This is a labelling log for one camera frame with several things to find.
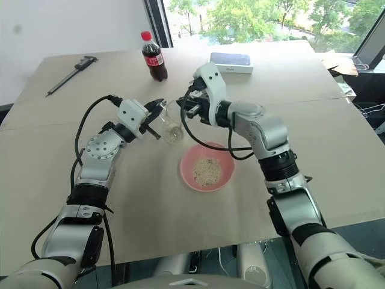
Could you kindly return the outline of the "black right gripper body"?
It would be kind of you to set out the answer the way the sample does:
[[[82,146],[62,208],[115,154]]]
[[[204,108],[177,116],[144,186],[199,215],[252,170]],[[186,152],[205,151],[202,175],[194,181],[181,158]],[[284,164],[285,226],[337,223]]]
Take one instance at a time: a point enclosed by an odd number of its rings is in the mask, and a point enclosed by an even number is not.
[[[190,110],[185,110],[187,118],[193,119],[196,115],[199,115],[202,123],[209,123],[209,97],[205,92],[206,88],[207,85],[202,77],[192,81],[186,95],[195,98],[198,105]]]

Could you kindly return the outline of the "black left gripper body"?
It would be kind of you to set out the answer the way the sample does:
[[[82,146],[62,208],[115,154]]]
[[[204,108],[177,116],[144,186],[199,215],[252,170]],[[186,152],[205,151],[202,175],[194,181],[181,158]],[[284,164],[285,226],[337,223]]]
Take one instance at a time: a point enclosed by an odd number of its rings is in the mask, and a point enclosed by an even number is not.
[[[145,120],[140,125],[139,131],[140,131],[141,134],[144,134],[145,132],[147,132],[144,129],[143,125],[149,125],[150,126],[150,123],[157,118],[157,116],[154,116],[152,114],[153,101],[147,103],[144,107],[149,111],[149,114],[148,114],[148,116],[145,118]]]

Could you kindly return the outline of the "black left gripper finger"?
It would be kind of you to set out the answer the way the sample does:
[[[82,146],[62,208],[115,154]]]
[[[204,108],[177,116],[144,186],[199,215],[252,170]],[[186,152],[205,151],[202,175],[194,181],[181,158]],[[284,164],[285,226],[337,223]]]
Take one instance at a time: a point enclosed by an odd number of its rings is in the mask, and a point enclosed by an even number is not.
[[[165,108],[165,101],[163,98],[159,98],[153,101],[152,114],[159,116]]]
[[[147,132],[149,132],[152,136],[154,136],[154,138],[159,140],[159,134],[154,129],[152,129],[149,125],[143,125],[143,126]]]

